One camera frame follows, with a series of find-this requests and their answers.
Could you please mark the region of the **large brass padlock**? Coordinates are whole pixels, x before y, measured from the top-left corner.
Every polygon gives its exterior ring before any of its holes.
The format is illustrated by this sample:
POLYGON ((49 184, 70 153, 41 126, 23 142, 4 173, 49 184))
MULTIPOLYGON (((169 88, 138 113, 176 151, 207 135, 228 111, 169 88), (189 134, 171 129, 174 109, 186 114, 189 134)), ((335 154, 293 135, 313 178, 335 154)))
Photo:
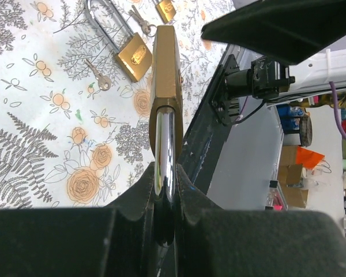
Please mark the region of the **large brass padlock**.
POLYGON ((159 245, 174 240, 176 160, 182 152, 183 100, 175 28, 160 25, 153 44, 149 139, 155 157, 154 230, 159 245))

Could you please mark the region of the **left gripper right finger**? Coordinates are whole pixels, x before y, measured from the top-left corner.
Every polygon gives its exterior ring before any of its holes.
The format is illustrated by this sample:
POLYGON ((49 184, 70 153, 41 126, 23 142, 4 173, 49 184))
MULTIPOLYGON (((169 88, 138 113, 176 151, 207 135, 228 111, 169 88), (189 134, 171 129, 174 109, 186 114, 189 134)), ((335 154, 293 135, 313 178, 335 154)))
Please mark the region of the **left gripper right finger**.
POLYGON ((225 210, 177 168, 177 276, 346 276, 346 239, 315 211, 225 210))

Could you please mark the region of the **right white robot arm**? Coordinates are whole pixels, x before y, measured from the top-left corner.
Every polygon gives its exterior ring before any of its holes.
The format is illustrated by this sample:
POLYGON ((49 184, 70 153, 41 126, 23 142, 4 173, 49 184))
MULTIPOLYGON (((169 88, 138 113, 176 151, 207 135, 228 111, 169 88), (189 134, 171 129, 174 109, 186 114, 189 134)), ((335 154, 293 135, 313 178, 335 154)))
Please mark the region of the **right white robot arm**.
POLYGON ((251 96, 277 105, 330 91, 346 91, 346 49, 329 46, 346 36, 346 1, 256 1, 205 24, 204 40, 258 54, 248 69, 230 55, 210 86, 211 106, 223 125, 237 123, 233 99, 251 96))

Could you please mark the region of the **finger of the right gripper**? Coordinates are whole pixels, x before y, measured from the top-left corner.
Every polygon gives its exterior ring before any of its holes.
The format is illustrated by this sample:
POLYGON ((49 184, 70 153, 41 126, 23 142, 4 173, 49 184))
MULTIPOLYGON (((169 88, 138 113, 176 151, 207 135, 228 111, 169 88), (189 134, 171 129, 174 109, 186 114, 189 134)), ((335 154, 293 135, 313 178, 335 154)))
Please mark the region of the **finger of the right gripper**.
POLYGON ((201 30, 204 40, 234 44, 297 65, 346 35, 344 1, 256 1, 201 30))

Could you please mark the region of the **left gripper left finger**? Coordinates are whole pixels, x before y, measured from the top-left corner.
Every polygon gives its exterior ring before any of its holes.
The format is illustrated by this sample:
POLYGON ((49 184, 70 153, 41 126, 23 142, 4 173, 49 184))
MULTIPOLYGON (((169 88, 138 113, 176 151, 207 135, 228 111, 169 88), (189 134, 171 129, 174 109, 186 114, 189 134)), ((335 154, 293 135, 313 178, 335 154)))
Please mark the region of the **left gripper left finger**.
POLYGON ((103 208, 0 210, 0 276, 154 276, 153 177, 103 208))

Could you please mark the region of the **brass padlock long shackle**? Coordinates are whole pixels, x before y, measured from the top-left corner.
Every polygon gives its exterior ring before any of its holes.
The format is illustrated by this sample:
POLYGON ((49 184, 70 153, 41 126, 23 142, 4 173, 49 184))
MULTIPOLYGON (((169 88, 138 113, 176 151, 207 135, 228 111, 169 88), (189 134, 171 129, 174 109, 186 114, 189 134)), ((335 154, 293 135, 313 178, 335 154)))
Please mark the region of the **brass padlock long shackle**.
POLYGON ((85 1, 85 14, 91 25, 100 32, 103 39, 113 49, 115 53, 114 58, 124 73, 132 82, 137 83, 145 76, 145 73, 152 65, 152 53, 140 34, 133 32, 112 1, 101 1, 101 3, 111 9, 112 15, 120 23, 119 28, 125 29, 127 33, 127 40, 122 46, 117 46, 111 35, 101 25, 101 21, 97 19, 95 12, 92 11, 92 1, 85 1))

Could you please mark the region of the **small brass padlock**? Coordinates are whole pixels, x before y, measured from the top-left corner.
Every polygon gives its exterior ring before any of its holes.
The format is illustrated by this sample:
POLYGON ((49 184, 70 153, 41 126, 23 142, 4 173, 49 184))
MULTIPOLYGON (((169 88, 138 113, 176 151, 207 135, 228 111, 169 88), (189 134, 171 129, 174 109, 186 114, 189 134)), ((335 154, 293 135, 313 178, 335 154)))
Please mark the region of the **small brass padlock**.
POLYGON ((175 17, 176 10, 172 0, 154 0, 153 3, 164 24, 175 17))

